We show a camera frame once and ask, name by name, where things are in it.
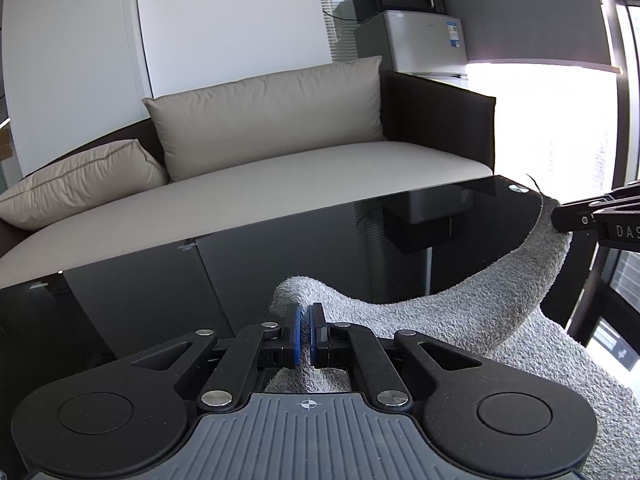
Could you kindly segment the silver mini fridge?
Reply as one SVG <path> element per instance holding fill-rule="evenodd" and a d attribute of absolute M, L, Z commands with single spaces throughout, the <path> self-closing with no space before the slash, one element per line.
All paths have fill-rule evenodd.
<path fill-rule="evenodd" d="M 380 70 L 427 77 L 466 76 L 462 23 L 449 15 L 384 11 L 355 29 L 360 58 L 379 58 Z"/>

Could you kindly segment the large beige back cushion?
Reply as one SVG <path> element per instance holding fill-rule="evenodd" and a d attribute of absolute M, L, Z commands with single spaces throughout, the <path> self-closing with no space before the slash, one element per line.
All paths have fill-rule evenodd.
<path fill-rule="evenodd" d="M 382 140 L 381 60 L 360 58 L 144 99 L 172 180 Z"/>

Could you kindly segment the dark sofa with beige seat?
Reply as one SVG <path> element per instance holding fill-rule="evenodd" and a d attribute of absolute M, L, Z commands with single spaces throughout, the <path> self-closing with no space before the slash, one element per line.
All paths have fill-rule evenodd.
<path fill-rule="evenodd" d="M 492 175 L 494 98 L 394 72 L 381 79 L 382 141 L 203 174 L 32 233 L 3 223 L 2 287 L 289 214 Z"/>

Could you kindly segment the small beige side cushion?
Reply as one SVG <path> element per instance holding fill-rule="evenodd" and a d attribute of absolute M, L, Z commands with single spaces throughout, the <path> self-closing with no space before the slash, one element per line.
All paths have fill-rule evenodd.
<path fill-rule="evenodd" d="M 168 183 L 137 140 L 90 148 L 43 167 L 1 194 L 1 219 L 35 231 L 89 209 Z"/>

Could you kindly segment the grey fluffy towel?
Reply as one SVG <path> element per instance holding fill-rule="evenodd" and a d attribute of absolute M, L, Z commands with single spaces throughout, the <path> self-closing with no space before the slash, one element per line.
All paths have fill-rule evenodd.
<path fill-rule="evenodd" d="M 318 302 L 330 322 L 367 326 L 383 338 L 415 330 L 567 386 L 589 402 L 598 421 L 584 476 L 638 478 L 638 399 L 540 308 L 572 240 L 552 226 L 556 204 L 551 197 L 541 197 L 537 222 L 520 247 L 444 292 L 396 304 L 368 304 L 314 278 L 292 276 L 276 287 L 269 310 L 283 316 L 290 307 L 307 309 Z"/>

